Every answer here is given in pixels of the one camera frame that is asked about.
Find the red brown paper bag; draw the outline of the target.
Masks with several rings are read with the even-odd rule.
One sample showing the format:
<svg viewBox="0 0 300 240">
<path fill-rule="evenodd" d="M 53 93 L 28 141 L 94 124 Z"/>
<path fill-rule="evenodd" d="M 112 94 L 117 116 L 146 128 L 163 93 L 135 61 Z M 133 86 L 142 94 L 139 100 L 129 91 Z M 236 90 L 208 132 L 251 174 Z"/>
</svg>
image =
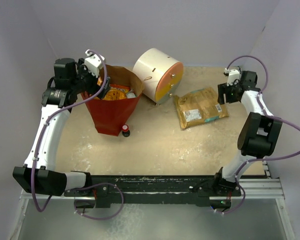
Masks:
<svg viewBox="0 0 300 240">
<path fill-rule="evenodd" d="M 125 67 L 107 64 L 106 69 L 110 84 L 130 87 L 136 97 L 120 100 L 92 99 L 85 105 L 97 132 L 117 137 L 135 110 L 145 86 L 135 73 Z"/>
</svg>

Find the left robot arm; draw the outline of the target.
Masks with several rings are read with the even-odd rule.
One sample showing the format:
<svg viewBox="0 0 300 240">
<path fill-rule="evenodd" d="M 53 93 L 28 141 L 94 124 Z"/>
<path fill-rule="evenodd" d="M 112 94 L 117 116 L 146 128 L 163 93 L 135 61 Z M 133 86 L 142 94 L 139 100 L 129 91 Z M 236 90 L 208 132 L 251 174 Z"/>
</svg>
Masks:
<svg viewBox="0 0 300 240">
<path fill-rule="evenodd" d="M 78 95 L 87 92 L 104 96 L 108 82 L 99 83 L 105 58 L 92 54 L 75 61 L 57 59 L 54 76 L 42 94 L 41 116 L 33 146 L 23 166 L 16 166 L 12 176 L 27 193 L 61 196 L 75 189 L 81 196 L 93 191 L 91 175 L 87 172 L 57 172 L 56 155 L 61 134 L 72 109 L 78 105 Z"/>
</svg>

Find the large orange snack bag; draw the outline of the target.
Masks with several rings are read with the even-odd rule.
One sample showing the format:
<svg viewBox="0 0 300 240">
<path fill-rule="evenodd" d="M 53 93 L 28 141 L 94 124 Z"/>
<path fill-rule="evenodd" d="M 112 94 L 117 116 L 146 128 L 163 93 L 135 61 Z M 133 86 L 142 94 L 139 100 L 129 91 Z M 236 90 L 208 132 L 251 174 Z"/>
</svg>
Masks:
<svg viewBox="0 0 300 240">
<path fill-rule="evenodd" d="M 107 84 L 102 92 L 94 97 L 94 100 L 116 101 L 127 99 L 127 93 L 131 90 L 129 86 L 109 83 L 110 77 L 107 77 Z"/>
</svg>

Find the teal snack packet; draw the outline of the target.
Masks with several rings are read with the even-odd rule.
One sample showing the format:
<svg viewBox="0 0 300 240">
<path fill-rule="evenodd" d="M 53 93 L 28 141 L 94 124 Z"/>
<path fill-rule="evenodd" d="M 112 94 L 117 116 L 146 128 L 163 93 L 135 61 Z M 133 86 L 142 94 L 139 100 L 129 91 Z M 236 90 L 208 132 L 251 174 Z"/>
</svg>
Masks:
<svg viewBox="0 0 300 240">
<path fill-rule="evenodd" d="M 127 99 L 132 99 L 132 98 L 136 98 L 136 97 L 137 97 L 136 94 L 132 90 L 126 93 Z"/>
</svg>

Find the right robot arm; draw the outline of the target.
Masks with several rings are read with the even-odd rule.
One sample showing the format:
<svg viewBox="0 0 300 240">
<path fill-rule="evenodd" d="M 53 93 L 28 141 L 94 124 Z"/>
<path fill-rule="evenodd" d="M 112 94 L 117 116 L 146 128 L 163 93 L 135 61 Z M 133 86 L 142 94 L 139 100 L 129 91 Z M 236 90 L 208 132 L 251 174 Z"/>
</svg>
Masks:
<svg viewBox="0 0 300 240">
<path fill-rule="evenodd" d="M 218 85 L 218 103 L 240 102 L 248 116 L 237 139 L 237 154 L 214 176 L 212 190 L 218 196 L 238 190 L 239 179 L 253 161 L 273 154 L 282 128 L 263 101 L 256 72 L 225 69 L 224 75 L 227 81 Z"/>
</svg>

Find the tan paper snack bag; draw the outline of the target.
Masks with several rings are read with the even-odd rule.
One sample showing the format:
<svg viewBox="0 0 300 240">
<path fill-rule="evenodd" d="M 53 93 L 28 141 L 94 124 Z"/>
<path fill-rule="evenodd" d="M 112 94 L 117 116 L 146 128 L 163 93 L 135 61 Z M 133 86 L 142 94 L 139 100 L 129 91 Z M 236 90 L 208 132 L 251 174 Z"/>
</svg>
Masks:
<svg viewBox="0 0 300 240">
<path fill-rule="evenodd" d="M 229 116 L 227 108 L 218 103 L 218 94 L 212 87 L 195 90 L 182 97 L 175 95 L 173 102 L 183 130 Z"/>
</svg>

